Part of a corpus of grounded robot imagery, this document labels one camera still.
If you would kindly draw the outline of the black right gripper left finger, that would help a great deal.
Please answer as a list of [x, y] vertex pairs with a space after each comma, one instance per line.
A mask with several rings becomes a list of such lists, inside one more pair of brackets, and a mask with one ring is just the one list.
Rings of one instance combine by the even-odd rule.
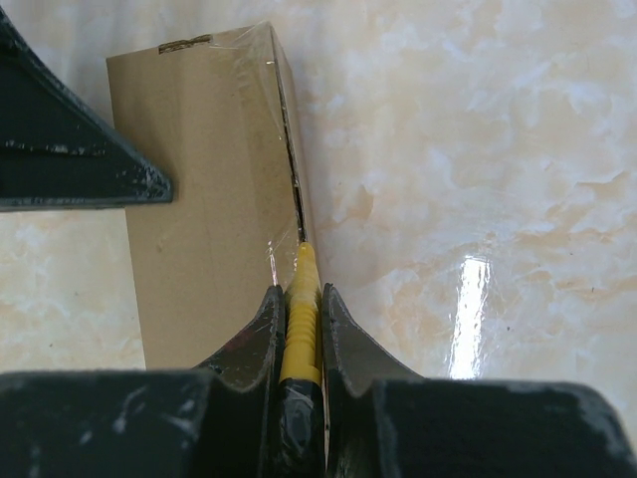
[[207, 389], [221, 385], [238, 393], [272, 393], [281, 367], [285, 318], [284, 291], [271, 286], [249, 324], [194, 369], [195, 383]]

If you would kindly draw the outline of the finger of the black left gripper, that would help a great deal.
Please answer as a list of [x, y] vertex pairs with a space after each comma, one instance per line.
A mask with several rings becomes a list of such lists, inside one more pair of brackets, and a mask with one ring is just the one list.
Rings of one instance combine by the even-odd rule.
[[1, 17], [1, 209], [169, 203], [169, 177], [91, 110]]

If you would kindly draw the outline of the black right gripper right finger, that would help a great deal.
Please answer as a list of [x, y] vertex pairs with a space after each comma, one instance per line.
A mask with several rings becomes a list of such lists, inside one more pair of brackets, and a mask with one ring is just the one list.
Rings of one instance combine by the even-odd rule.
[[352, 317], [334, 284], [324, 285], [322, 313], [325, 364], [335, 371], [350, 396], [363, 396], [377, 380], [422, 379]]

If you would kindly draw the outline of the yellow utility knife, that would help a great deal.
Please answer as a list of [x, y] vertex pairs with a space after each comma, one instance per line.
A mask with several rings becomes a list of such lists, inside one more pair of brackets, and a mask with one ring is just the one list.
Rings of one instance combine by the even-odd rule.
[[316, 253], [300, 244], [297, 269], [286, 291], [286, 334], [271, 428], [274, 477], [324, 475], [321, 282]]

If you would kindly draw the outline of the brown cardboard express box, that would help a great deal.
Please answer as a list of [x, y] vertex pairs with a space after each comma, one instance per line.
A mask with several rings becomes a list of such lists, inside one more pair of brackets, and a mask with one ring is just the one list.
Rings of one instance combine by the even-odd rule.
[[315, 238], [293, 72], [267, 22], [106, 65], [116, 129], [173, 185], [125, 211], [145, 365], [192, 367]]

